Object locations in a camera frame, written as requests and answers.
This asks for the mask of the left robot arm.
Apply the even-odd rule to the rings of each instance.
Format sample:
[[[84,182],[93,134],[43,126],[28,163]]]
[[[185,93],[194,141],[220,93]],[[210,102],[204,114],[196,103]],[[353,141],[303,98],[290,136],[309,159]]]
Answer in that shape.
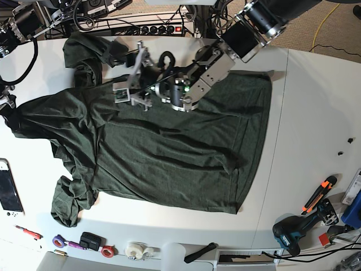
[[[132,73],[127,81],[113,84],[114,100],[150,108],[150,92],[154,91],[176,111],[195,110],[212,86],[228,76],[236,60],[250,61],[282,34],[290,21],[317,4],[318,1],[250,1],[219,29],[213,43],[197,52],[189,66],[176,67],[173,54],[163,52],[148,82],[144,81],[146,68],[154,63],[147,47],[138,42]]]

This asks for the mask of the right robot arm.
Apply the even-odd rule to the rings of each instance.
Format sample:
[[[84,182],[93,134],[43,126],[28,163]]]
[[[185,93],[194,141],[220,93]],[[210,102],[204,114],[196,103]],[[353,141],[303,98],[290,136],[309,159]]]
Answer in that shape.
[[[74,1],[22,1],[12,10],[12,15],[1,23],[1,58],[17,47],[31,42],[34,54],[25,72],[17,79],[1,79],[1,110],[14,109],[15,99],[10,91],[21,83],[32,70],[38,56],[37,37],[54,29],[73,17]]]

